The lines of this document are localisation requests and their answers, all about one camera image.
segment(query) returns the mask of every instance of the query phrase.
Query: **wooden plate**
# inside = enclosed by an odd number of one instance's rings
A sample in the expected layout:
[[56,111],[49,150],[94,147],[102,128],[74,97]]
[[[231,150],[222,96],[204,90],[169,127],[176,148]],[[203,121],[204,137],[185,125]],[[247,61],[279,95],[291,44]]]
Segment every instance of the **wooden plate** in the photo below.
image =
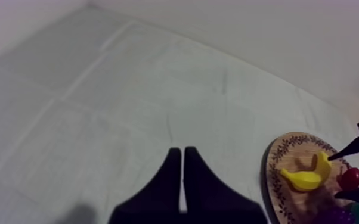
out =
[[297,192],[280,174],[281,168],[290,172],[314,170],[316,153],[333,155],[336,150],[320,138],[302,132],[291,132],[277,138],[267,153],[266,184],[275,215],[280,223],[309,224],[320,210],[334,205],[345,206],[350,201],[334,199],[340,191],[337,177],[350,165],[344,159],[332,161],[328,180],[310,192]]

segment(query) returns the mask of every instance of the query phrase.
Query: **red apple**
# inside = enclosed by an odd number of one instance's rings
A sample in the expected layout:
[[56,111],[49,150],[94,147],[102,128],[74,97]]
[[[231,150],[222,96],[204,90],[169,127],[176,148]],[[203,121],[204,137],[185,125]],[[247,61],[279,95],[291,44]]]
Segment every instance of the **red apple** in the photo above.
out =
[[344,191],[352,191],[359,187],[359,169],[354,167],[347,170],[339,182],[340,187]]

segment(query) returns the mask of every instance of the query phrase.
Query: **white table surface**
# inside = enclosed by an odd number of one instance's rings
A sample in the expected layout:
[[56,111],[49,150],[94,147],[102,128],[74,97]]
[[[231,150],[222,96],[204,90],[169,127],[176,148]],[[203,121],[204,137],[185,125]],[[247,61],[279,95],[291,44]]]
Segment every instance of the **white table surface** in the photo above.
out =
[[[299,131],[336,149],[358,134],[343,112],[246,62],[78,11],[0,58],[0,223],[69,223],[78,211],[89,216],[74,223],[106,223],[169,147],[188,145],[264,208],[262,155]],[[347,160],[359,167],[359,155]]]

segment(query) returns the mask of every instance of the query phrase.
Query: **white wall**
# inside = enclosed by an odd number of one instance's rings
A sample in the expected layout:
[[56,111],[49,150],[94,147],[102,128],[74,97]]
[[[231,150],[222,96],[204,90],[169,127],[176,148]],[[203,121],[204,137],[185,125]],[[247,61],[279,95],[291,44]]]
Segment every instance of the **white wall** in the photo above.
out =
[[0,0],[0,55],[87,0]]
[[94,0],[235,55],[359,121],[359,1]]

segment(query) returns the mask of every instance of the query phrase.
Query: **yellow banana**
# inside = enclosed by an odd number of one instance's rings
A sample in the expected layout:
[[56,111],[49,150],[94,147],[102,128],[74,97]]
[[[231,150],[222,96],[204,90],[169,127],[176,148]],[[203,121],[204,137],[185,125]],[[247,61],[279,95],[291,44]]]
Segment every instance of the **yellow banana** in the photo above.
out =
[[325,152],[317,154],[317,163],[314,171],[299,171],[290,173],[282,168],[281,175],[288,179],[298,191],[312,191],[321,186],[330,176],[331,162]]

